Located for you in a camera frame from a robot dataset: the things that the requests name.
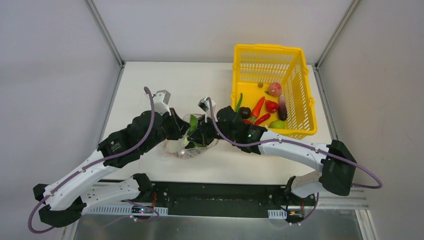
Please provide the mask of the red toy bell pepper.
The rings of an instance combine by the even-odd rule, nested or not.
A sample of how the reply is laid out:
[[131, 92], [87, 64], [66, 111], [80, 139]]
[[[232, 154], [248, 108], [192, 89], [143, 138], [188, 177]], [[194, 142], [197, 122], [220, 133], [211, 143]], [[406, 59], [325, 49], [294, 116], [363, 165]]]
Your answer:
[[248, 125], [253, 125], [254, 124], [250, 119], [245, 119], [244, 120], [244, 123], [245, 124], [248, 124]]

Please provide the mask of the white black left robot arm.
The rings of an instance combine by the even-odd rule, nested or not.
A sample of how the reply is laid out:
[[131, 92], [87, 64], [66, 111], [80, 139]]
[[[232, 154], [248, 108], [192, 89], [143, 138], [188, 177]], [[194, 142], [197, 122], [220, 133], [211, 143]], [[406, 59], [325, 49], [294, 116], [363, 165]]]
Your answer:
[[75, 170], [52, 183], [33, 188], [39, 204], [35, 210], [40, 221], [61, 228], [77, 221], [82, 215], [102, 205], [116, 201], [147, 202], [153, 186], [145, 173], [136, 173], [127, 180], [95, 188], [103, 177], [139, 160], [165, 140], [184, 137], [190, 124], [173, 108], [166, 113], [147, 110], [135, 117], [124, 129], [111, 133]]

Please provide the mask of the dark toy avocado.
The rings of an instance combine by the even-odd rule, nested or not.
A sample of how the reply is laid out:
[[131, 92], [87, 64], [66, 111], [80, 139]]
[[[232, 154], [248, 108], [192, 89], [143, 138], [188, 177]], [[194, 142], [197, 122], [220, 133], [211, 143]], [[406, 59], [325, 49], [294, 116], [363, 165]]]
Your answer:
[[244, 106], [239, 108], [238, 113], [243, 120], [249, 119], [252, 115], [251, 109]]

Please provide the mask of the green toy apple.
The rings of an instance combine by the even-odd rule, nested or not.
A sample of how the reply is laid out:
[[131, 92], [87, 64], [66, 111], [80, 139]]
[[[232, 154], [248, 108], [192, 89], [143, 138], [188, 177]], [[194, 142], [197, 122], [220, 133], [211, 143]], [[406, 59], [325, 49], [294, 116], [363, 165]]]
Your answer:
[[281, 130], [283, 130], [283, 129], [285, 129], [285, 128], [286, 128], [286, 123], [285, 123], [285, 121], [283, 121], [283, 120], [275, 120], [275, 121], [272, 121], [272, 122], [268, 125], [268, 127], [269, 127], [270, 129], [281, 129]]

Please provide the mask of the toy pineapple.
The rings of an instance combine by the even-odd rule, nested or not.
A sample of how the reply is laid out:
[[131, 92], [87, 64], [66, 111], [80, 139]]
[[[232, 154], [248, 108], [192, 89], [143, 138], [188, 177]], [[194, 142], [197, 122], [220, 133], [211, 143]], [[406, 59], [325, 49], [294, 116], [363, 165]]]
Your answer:
[[184, 149], [184, 144], [179, 140], [168, 140], [165, 144], [165, 149], [169, 154], [177, 154]]

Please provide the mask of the clear pink zip top bag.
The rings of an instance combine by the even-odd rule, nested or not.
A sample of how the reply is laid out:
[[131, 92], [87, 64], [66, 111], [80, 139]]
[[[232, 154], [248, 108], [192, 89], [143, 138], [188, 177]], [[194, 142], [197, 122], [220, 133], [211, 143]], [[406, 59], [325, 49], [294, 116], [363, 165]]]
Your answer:
[[199, 129], [200, 123], [205, 120], [204, 114], [187, 114], [183, 120], [190, 124], [183, 138], [163, 143], [162, 148], [168, 155], [179, 159], [195, 158], [218, 144], [218, 139], [206, 138]]

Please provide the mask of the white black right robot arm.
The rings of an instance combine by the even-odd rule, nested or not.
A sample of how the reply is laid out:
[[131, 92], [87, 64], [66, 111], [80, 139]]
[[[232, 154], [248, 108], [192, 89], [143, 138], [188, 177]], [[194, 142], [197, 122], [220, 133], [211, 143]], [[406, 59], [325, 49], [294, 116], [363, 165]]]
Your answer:
[[296, 205], [310, 194], [327, 191], [348, 196], [353, 185], [356, 160], [339, 140], [330, 144], [307, 142], [278, 134], [270, 129], [245, 123], [230, 106], [212, 119], [212, 110], [201, 103], [205, 114], [199, 119], [189, 140], [195, 146], [224, 140], [249, 154], [282, 157], [313, 169], [302, 176], [292, 176], [284, 190], [284, 200]]

